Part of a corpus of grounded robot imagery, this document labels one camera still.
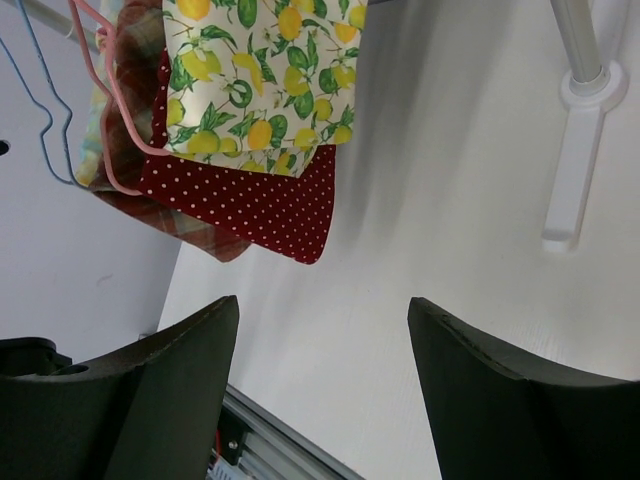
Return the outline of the lemon print skirt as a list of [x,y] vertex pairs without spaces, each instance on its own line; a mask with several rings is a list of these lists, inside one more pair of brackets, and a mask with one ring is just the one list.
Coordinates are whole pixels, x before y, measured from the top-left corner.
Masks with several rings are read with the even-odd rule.
[[212,166],[299,176],[350,141],[364,1],[166,1],[165,147]]

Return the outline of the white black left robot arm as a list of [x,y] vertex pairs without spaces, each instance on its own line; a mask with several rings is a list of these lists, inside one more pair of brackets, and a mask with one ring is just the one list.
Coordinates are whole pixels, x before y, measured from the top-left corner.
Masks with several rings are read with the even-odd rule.
[[76,363],[45,338],[1,343],[5,479],[201,479],[239,324],[223,297]]

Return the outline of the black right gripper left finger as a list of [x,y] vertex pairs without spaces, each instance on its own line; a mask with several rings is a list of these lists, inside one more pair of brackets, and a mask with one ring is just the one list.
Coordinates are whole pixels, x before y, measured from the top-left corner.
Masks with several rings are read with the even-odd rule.
[[223,297],[75,363],[45,338],[1,343],[5,479],[202,479],[239,324]]

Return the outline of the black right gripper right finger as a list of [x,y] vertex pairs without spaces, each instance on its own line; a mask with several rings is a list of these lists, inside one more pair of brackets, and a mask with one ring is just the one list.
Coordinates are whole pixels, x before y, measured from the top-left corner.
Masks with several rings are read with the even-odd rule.
[[638,382],[537,356],[424,298],[408,326],[442,478],[638,478]]

